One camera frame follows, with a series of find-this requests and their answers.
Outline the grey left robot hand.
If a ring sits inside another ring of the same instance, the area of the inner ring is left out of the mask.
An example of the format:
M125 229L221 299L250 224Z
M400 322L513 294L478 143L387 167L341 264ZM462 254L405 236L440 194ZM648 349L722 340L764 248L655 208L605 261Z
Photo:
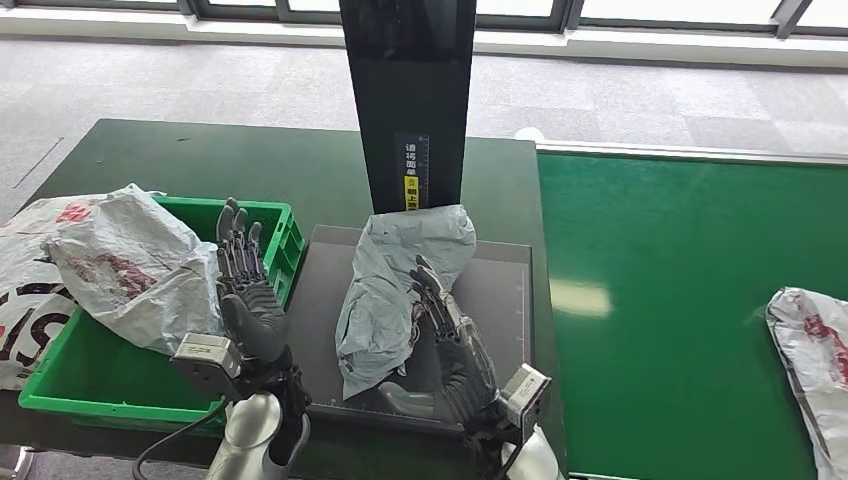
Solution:
M261 258L263 226L230 197L216 222L216 281L224 326L245 358L262 364L289 360L287 318Z

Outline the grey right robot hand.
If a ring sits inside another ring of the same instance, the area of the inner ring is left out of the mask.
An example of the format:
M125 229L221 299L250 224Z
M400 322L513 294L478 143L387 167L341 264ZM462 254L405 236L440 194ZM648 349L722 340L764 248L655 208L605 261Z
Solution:
M466 424L480 416L497 396L494 364L479 330L459 307L428 258L418 255L409 271L419 316L434 327L441 386L433 392L410 392L386 381L378 392L401 415Z

